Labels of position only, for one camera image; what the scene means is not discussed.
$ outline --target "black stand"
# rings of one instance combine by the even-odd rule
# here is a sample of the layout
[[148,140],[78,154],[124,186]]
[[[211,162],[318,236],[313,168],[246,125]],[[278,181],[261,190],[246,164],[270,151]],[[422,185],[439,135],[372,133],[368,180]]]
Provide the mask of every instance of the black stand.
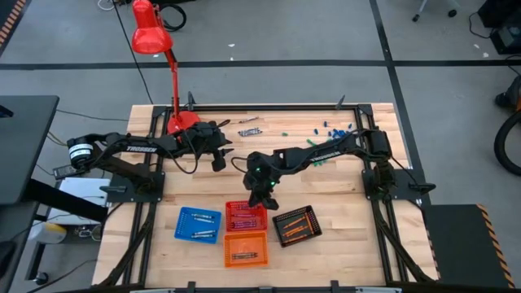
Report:
[[[436,185],[431,183],[416,183],[412,180],[412,177],[422,178],[422,172],[414,169],[405,170],[394,170],[396,189],[392,191],[391,199],[408,199],[416,200],[421,199],[422,195],[427,194],[429,191],[436,188]],[[374,171],[372,169],[363,170],[361,173],[362,180],[364,182],[364,189],[366,190],[366,198],[369,200],[381,200],[384,199],[380,190],[374,188],[375,178]]]
[[107,192],[107,201],[111,203],[158,203],[163,198],[164,172],[151,172],[153,186],[137,190],[128,179],[114,174],[111,185],[102,188]]
[[25,189],[24,199],[31,199],[52,208],[58,208],[73,215],[93,221],[104,222],[107,208],[100,207],[88,200],[77,198],[38,180],[30,179]]

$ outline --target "gray floor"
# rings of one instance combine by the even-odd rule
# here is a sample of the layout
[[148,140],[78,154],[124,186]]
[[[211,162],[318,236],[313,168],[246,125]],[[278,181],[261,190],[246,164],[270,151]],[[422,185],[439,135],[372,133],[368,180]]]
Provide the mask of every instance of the gray floor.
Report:
[[[468,32],[468,15],[484,0],[450,5],[430,1],[418,23],[410,19],[420,1],[378,0],[392,56],[399,60],[502,59],[492,43]],[[182,61],[267,59],[382,60],[378,34],[366,0],[197,0],[183,4],[186,27],[174,33],[174,51]],[[130,9],[120,9],[127,33],[135,24]],[[474,19],[475,30],[487,33]],[[163,56],[138,55],[140,61]],[[114,11],[96,1],[33,0],[0,63],[132,62]],[[521,280],[521,181],[493,157],[493,137],[507,113],[492,98],[515,77],[507,67],[398,68],[418,151],[429,181],[438,185],[433,203],[482,203],[488,207],[515,281]],[[169,70],[144,69],[156,103],[170,96]],[[198,103],[394,102],[386,68],[182,68],[180,92],[192,91]],[[132,104],[147,103],[135,69],[0,71],[2,94],[56,94],[59,108],[85,114],[126,118]],[[52,131],[62,139],[85,133],[125,131],[125,123],[87,120],[58,113]],[[509,153],[521,136],[509,138]],[[52,169],[68,163],[67,151],[50,142],[39,164]],[[53,184],[35,170],[34,177]],[[90,245],[49,246],[42,269],[56,278],[97,255]],[[43,290],[55,292],[90,284],[92,264]],[[17,274],[12,292],[34,288]]]

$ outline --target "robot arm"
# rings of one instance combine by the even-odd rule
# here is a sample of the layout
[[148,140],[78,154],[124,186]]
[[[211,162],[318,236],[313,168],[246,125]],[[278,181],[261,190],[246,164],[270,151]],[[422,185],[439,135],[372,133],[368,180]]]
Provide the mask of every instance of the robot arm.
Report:
[[[360,146],[366,142],[368,149]],[[272,155],[253,152],[247,157],[247,172],[243,184],[251,190],[249,205],[262,203],[266,208],[277,210],[278,204],[271,199],[273,188],[282,175],[291,175],[305,170],[311,163],[334,158],[339,155],[355,155],[376,163],[375,185],[387,192],[395,184],[394,171],[389,164],[392,157],[387,134],[380,130],[363,129],[357,133],[324,142],[309,148],[292,147],[275,150]]]
[[[221,171],[225,167],[224,155],[230,150],[219,149],[231,142],[219,130],[215,121],[199,122],[186,131],[160,138],[132,136],[130,134],[108,133],[88,134],[67,141],[71,165],[79,172],[88,172],[100,168],[133,182],[148,181],[151,172],[143,164],[130,164],[113,157],[120,152],[152,153],[160,157],[176,159],[185,154],[194,154],[197,160],[202,154],[212,154],[213,171]],[[100,144],[106,145],[101,150]]]

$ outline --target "orange tray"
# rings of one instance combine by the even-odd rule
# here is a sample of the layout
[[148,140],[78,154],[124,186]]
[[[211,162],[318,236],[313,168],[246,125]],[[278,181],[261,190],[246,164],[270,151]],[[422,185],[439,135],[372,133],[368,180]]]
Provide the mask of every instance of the orange tray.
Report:
[[[254,257],[240,258],[252,254]],[[225,268],[268,265],[268,235],[265,231],[225,235]]]

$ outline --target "blue tray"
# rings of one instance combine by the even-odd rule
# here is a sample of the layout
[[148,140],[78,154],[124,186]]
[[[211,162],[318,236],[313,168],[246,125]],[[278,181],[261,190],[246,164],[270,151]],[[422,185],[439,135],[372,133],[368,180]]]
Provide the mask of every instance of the blue tray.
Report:
[[[196,221],[192,214],[213,216],[213,223],[207,223],[203,221]],[[221,212],[203,210],[200,208],[181,208],[179,212],[179,218],[177,219],[176,232],[173,237],[181,240],[194,241],[199,243],[215,244],[217,243],[217,237],[219,236],[219,229],[221,228]],[[192,238],[192,234],[195,232],[201,232],[206,230],[215,230],[215,237],[212,238]]]

